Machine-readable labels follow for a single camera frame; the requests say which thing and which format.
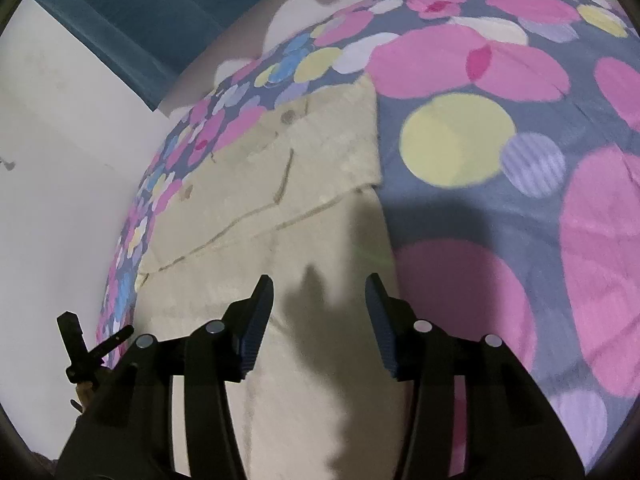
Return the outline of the colourful polka dot bedspread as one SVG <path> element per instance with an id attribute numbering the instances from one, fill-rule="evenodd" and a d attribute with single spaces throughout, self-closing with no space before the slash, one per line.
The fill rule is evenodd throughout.
<path id="1" fill-rule="evenodd" d="M 367 77 L 388 292 L 498 335 L 591 470 L 639 399 L 639 36 L 605 0 L 361 0 L 218 81 L 160 144 L 96 336 L 134 323 L 157 217 L 262 115 Z"/>

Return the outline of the beige knit sweater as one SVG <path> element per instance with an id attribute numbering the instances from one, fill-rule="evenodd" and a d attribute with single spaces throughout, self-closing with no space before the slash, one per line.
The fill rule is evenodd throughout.
<path id="1" fill-rule="evenodd" d="M 134 325 L 186 336 L 273 280 L 254 370 L 228 388 L 252 479 L 388 479 L 404 387 L 384 370 L 364 304 L 394 288 L 375 187 L 372 82 L 324 87 L 262 115 L 208 155 L 156 219 L 134 288 Z"/>

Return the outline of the blue curtain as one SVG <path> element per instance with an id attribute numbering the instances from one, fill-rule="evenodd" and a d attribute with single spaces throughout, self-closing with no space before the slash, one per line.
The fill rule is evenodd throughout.
<path id="1" fill-rule="evenodd" d="M 36 0 L 155 110 L 180 74 L 260 0 Z"/>

